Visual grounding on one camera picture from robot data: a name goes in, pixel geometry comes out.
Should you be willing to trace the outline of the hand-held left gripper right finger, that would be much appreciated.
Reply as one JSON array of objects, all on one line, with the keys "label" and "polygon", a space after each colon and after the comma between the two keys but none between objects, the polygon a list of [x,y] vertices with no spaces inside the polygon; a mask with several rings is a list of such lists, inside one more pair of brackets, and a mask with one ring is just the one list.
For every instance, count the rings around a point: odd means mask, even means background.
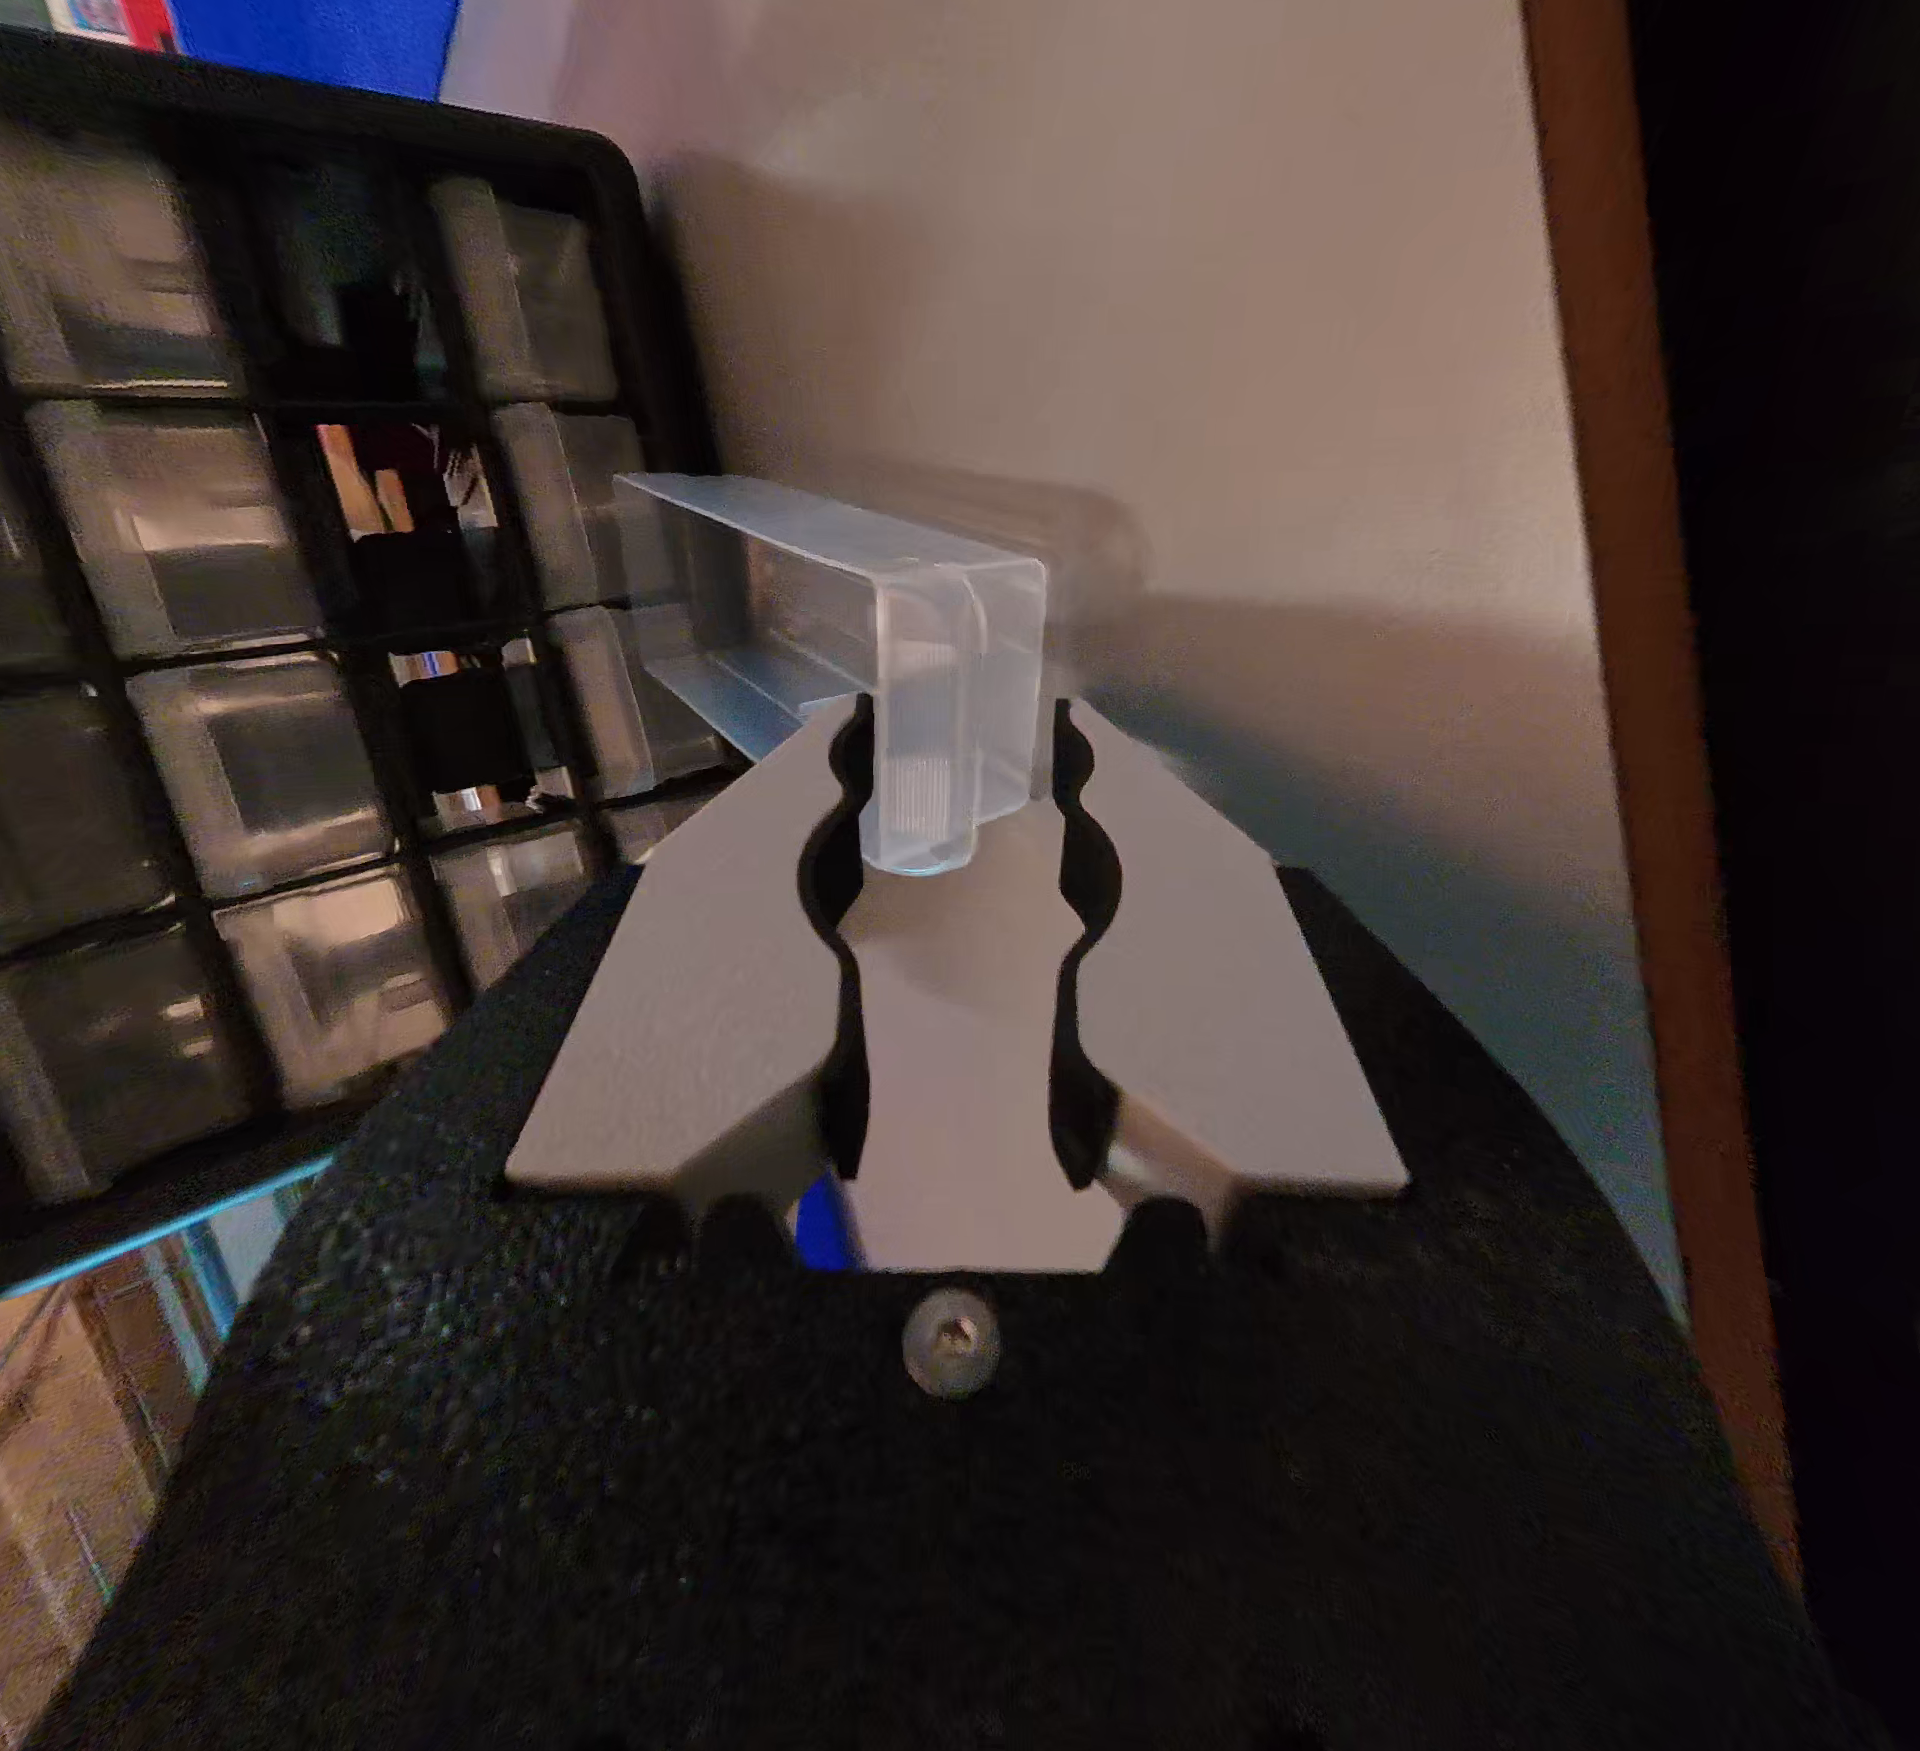
[{"label": "hand-held left gripper right finger", "polygon": [[1059,892],[1050,1139],[1127,1207],[1396,1198],[1411,1172],[1275,861],[1085,700],[1052,722]]}]

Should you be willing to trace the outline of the clear plastic drawer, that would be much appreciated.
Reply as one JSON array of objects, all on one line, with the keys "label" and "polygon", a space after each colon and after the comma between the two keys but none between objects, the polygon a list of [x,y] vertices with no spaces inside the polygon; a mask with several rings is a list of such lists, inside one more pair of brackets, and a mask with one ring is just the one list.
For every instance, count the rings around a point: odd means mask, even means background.
[{"label": "clear plastic drawer", "polygon": [[611,489],[637,656],[732,747],[767,757],[820,705],[869,698],[869,865],[953,872],[1028,801],[1034,555],[745,475],[640,469]]}]

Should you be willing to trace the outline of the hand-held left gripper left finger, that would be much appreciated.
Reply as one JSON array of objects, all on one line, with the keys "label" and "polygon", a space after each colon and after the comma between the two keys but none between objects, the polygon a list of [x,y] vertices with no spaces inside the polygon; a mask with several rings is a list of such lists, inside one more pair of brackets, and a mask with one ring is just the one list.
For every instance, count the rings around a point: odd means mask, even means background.
[{"label": "hand-held left gripper left finger", "polygon": [[858,1155],[867,1071],[838,929],[873,777],[871,700],[829,700],[651,850],[507,1185],[794,1203]]}]

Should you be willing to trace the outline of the brown wooden edge strip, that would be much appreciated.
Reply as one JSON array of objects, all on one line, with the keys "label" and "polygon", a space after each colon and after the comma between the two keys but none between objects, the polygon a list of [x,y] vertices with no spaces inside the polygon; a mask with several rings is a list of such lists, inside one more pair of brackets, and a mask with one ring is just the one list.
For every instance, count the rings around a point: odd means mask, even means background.
[{"label": "brown wooden edge strip", "polygon": [[1689,1329],[1746,1503],[1801,1593],[1627,0],[1519,1]]}]

